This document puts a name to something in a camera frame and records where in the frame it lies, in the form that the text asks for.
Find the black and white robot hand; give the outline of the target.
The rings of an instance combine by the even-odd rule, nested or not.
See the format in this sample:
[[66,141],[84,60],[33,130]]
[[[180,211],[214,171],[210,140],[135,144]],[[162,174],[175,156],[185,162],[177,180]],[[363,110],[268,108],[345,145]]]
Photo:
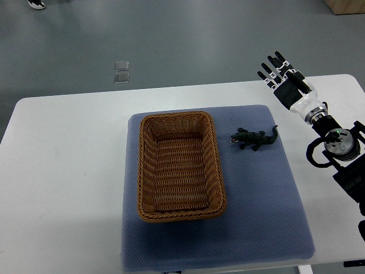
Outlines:
[[266,63],[257,75],[272,90],[279,102],[289,111],[298,114],[307,124],[314,124],[328,114],[326,103],[318,100],[316,89],[303,74],[296,70],[278,51],[267,59],[273,68]]

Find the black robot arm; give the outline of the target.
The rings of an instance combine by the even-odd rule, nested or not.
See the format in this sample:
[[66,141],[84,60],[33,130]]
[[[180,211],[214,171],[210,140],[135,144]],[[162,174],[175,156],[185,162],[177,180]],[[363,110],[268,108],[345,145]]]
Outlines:
[[306,151],[314,166],[304,205],[313,234],[315,262],[364,259],[364,125],[351,129],[331,116],[313,123],[319,137]]

